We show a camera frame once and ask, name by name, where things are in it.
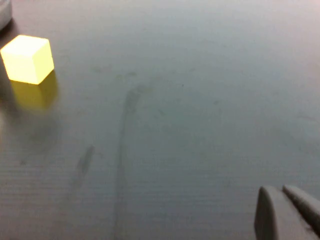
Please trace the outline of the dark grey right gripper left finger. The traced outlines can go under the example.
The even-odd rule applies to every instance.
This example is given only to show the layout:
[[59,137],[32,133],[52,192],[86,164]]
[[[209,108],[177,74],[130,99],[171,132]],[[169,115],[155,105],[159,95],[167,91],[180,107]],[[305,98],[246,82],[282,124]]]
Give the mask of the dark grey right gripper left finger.
[[282,189],[262,186],[258,192],[254,218],[257,240],[318,240]]

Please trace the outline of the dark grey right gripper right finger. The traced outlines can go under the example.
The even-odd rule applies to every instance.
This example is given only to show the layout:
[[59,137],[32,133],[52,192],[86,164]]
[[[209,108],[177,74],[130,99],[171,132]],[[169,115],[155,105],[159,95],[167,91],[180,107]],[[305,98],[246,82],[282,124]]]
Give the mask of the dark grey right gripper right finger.
[[282,191],[290,199],[303,219],[320,236],[320,201],[293,185],[284,185]]

